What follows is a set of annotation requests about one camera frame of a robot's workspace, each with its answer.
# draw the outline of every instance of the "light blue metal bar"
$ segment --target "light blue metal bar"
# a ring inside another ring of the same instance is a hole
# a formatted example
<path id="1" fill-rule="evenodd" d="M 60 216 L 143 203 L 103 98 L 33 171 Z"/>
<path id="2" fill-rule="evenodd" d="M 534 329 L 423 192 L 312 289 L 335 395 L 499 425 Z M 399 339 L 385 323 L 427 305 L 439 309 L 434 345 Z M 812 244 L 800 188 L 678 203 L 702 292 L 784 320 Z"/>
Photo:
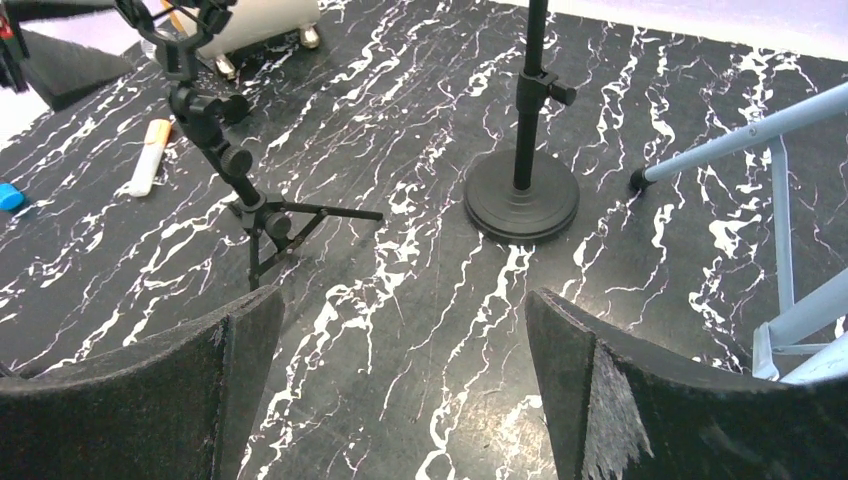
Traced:
<path id="1" fill-rule="evenodd" d="M 649 182 L 657 182 L 669 178 L 687 168 L 759 145 L 784 133 L 838 115 L 845 110 L 848 110 L 848 83 L 831 88 L 775 112 L 758 122 L 738 128 L 670 160 L 654 165 L 645 170 L 645 179 Z"/>
<path id="2" fill-rule="evenodd" d="M 751 366 L 751 375 L 763 380 L 777 380 L 780 377 L 780 371 L 774 365 L 772 358 L 768 322 L 754 330 L 754 363 Z"/>
<path id="3" fill-rule="evenodd" d="M 848 374 L 848 335 L 842 335 L 780 381 L 800 385 Z"/>
<path id="4" fill-rule="evenodd" d="M 772 349 L 775 355 L 815 355 L 824 350 L 829 343 L 807 343 L 804 345 L 787 345 Z"/>
<path id="5" fill-rule="evenodd" d="M 789 218 L 789 155 L 783 137 L 767 143 L 771 151 L 771 187 L 774 205 L 774 246 L 777 256 L 777 293 L 780 313 L 795 305 L 792 271 L 792 223 Z"/>
<path id="6" fill-rule="evenodd" d="M 772 348 L 793 345 L 848 313 L 848 268 L 768 323 Z"/>

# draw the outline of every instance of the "adjustment knob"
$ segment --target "adjustment knob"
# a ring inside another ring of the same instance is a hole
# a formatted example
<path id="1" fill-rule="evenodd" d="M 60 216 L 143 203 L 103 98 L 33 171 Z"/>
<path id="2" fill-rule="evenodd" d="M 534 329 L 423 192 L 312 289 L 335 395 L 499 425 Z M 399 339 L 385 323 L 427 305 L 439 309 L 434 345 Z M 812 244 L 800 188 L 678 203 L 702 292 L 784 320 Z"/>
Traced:
<path id="1" fill-rule="evenodd" d="M 243 177 L 253 166 L 253 156 L 247 150 L 227 147 L 221 155 L 221 169 L 231 177 Z"/>
<path id="2" fill-rule="evenodd" d="M 224 100 L 223 113 L 225 122 L 229 124 L 238 123 L 250 113 L 250 102 L 244 95 L 231 95 Z"/>
<path id="3" fill-rule="evenodd" d="M 271 238 L 285 238 L 291 230 L 291 219 L 282 212 L 264 215 L 265 233 Z"/>
<path id="4" fill-rule="evenodd" d="M 548 95 L 567 107 L 571 106 L 577 100 L 577 90 L 572 87 L 566 87 L 559 82 L 554 82 L 548 87 Z"/>

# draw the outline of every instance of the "black stand pole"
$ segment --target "black stand pole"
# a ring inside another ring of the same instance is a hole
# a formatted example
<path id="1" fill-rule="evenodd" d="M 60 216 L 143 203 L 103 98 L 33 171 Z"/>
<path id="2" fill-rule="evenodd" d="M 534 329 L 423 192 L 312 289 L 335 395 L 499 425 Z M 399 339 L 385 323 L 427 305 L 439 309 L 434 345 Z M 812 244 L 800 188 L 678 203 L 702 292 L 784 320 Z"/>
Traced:
<path id="1" fill-rule="evenodd" d="M 527 50 L 518 79 L 515 150 L 495 152 L 469 172 L 465 210 L 478 229 L 506 243 L 528 243 L 556 235 L 577 215 L 577 179 L 556 158 L 536 152 L 539 112 L 548 97 L 571 105 L 577 91 L 542 68 L 548 1 L 530 0 Z M 504 172 L 513 170 L 512 178 Z"/>

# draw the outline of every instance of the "black table top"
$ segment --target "black table top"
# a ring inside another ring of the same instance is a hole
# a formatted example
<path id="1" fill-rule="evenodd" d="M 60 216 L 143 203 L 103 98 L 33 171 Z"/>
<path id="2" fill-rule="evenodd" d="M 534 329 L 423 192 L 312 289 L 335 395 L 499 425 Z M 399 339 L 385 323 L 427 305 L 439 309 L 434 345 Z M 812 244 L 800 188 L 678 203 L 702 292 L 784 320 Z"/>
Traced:
<path id="1" fill-rule="evenodd" d="M 580 93 L 547 105 L 539 147 L 573 169 L 581 208 L 565 236 L 503 247 L 468 223 L 462 186 L 514 145 L 525 14 L 331 1 L 320 49 L 287 36 L 239 61 L 233 86 L 206 78 L 254 107 L 228 136 L 258 187 L 386 214 L 324 222 L 264 278 L 289 307 L 242 478 L 553 478 L 523 324 L 533 288 L 681 355 L 750 365 L 753 329 L 777 313 L 764 148 L 638 198 L 627 181 L 848 68 L 552 16 L 547 64 Z M 247 292 L 235 196 L 183 137 L 151 195 L 126 195 L 147 123 L 169 117 L 159 68 L 128 55 L 133 74 L 2 151 L 31 201 L 0 231 L 7 365 L 59 368 Z M 845 132 L 840 117 L 786 138 L 799 296 L 845 267 Z"/>

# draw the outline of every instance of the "microphone stand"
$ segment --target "microphone stand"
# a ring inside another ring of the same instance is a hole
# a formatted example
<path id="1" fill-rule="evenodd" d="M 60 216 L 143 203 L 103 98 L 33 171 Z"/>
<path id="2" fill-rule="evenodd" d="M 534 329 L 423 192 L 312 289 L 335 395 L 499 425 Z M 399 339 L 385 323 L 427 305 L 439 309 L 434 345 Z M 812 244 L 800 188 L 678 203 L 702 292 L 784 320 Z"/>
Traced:
<path id="1" fill-rule="evenodd" d="M 337 208 L 286 201 L 278 193 L 265 193 L 257 189 L 247 174 L 253 165 L 249 151 L 231 145 L 224 137 L 219 116 L 228 123 L 241 121 L 249 114 L 250 104 L 242 95 L 214 97 L 194 88 L 198 77 L 196 51 L 220 33 L 232 16 L 228 7 L 235 0 L 173 1 L 171 7 L 153 16 L 140 0 L 116 0 L 124 20 L 147 41 L 157 47 L 157 56 L 171 81 L 168 105 L 182 128 L 183 134 L 200 151 L 221 179 L 229 184 L 239 197 L 230 210 L 242 222 L 250 237 L 250 289 L 259 288 L 259 278 L 297 249 L 313 230 L 328 216 L 359 218 L 380 221 L 383 214 L 365 210 Z M 197 8 L 196 14 L 187 8 Z M 187 38 L 174 39 L 156 31 L 155 20 L 179 10 L 197 23 L 197 32 Z M 312 219 L 294 236 L 289 237 L 291 219 L 288 212 L 309 213 Z M 277 252 L 260 260 L 259 240 L 263 232 L 276 247 Z"/>
<path id="2" fill-rule="evenodd" d="M 526 244 L 568 228 L 577 215 L 577 179 L 559 160 L 536 151 L 539 112 L 548 97 L 568 106 L 577 91 L 542 68 L 547 0 L 530 0 L 524 70 L 518 78 L 515 150 L 492 153 L 469 172 L 465 210 L 471 223 L 503 243 Z M 512 178 L 503 172 L 512 170 Z"/>

